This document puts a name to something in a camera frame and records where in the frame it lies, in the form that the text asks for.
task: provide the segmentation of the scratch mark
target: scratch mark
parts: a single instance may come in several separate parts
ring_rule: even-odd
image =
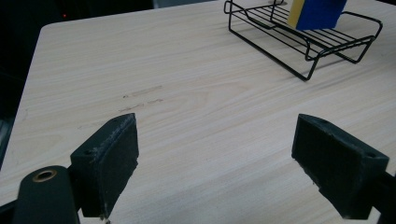
[[[125,99],[125,98],[131,97],[131,96],[143,95],[143,94],[149,93],[151,91],[156,91],[156,90],[159,90],[162,88],[163,88],[163,86],[156,86],[156,87],[148,88],[148,89],[145,89],[142,91],[135,91],[135,92],[132,92],[131,94],[123,95],[122,98]]]
[[[119,112],[122,113],[122,112],[130,111],[130,110],[135,109],[139,106],[145,106],[145,104],[142,103],[142,104],[138,104],[138,105],[134,105],[134,106],[128,106],[128,107],[125,107],[125,108],[119,110]]]
[[[95,123],[90,123],[90,124],[84,124],[78,127],[79,130],[95,127],[95,126],[102,126],[104,125],[105,122],[95,122]]]
[[[163,101],[163,99],[157,99],[157,100],[153,100],[153,101],[148,101],[148,104],[152,105],[152,104],[159,103],[159,102],[162,102],[162,101]]]

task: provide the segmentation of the yellow sponge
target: yellow sponge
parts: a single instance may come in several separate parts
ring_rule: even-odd
[[[346,3],[347,0],[294,0],[288,25],[297,30],[334,28]]]

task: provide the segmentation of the black wire rack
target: black wire rack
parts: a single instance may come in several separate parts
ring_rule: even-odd
[[[267,55],[269,58],[304,81],[307,81],[312,77],[312,74],[318,65],[319,59],[331,54],[347,60],[350,63],[359,63],[364,54],[367,52],[368,48],[370,48],[373,41],[375,41],[378,37],[383,26],[382,22],[377,19],[344,11],[342,16],[351,16],[365,23],[376,23],[377,28],[375,28],[374,34],[364,37],[354,37],[335,29],[297,31],[287,25],[289,11],[283,8],[283,5],[284,0],[274,1],[273,4],[267,6],[244,8],[237,5],[233,0],[227,0],[224,3],[224,13],[229,15],[228,27],[230,32],[237,35],[245,42],[249,43],[249,45]],[[254,28],[263,31],[267,35],[303,54],[304,59],[307,62],[312,62],[311,68],[307,74],[303,75],[302,73],[297,72],[295,69],[281,61],[278,57],[256,45],[247,37],[236,32],[232,28],[233,19],[236,18],[240,21],[250,24]],[[349,56],[341,53],[343,50],[360,46],[362,46],[362,50],[360,55],[355,57],[357,59],[352,59]]]

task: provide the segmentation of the wood grain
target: wood grain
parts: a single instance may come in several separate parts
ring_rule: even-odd
[[[395,173],[395,7],[348,1],[346,9],[380,19],[384,30],[361,63],[322,64],[308,82],[232,35],[222,8],[214,1],[44,27],[0,173],[0,204],[17,197],[25,175],[70,165],[102,124],[134,112],[139,165],[113,223],[376,223],[374,209],[367,221],[341,219],[290,154],[306,113],[390,156]],[[294,62],[286,47],[276,52]]]

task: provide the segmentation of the black metal frame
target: black metal frame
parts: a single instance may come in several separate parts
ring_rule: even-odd
[[[368,48],[370,48],[373,41],[376,40],[383,27],[382,22],[377,19],[353,12],[344,11],[342,13],[343,15],[353,16],[359,19],[377,23],[378,29],[376,30],[376,33],[374,35],[367,35],[362,38],[356,38],[335,29],[297,31],[287,25],[286,21],[288,19],[289,12],[285,8],[281,7],[283,3],[284,0],[281,0],[274,1],[272,5],[244,8],[237,5],[233,0],[227,0],[224,3],[224,13],[229,15],[228,28],[230,32],[240,37],[245,42],[249,43],[250,46],[259,50],[260,52],[262,52],[278,64],[282,65],[284,68],[286,68],[295,76],[304,81],[307,81],[312,77],[312,74],[314,73],[315,68],[318,65],[318,60],[330,54],[335,54],[350,63],[359,63],[363,58],[364,54],[367,52]],[[248,38],[233,30],[233,17],[236,17],[241,21],[252,25],[253,27],[282,42],[283,44],[302,53],[307,62],[313,62],[308,72],[308,75],[304,76],[303,74],[297,72],[295,69],[291,68],[289,65],[281,61],[279,58],[277,58],[267,50],[259,47]],[[275,36],[277,34],[283,35],[282,38]],[[296,44],[299,47],[303,47],[304,50],[295,47],[294,45]],[[340,52],[342,50],[352,49],[358,46],[365,46],[358,59],[352,59]]]

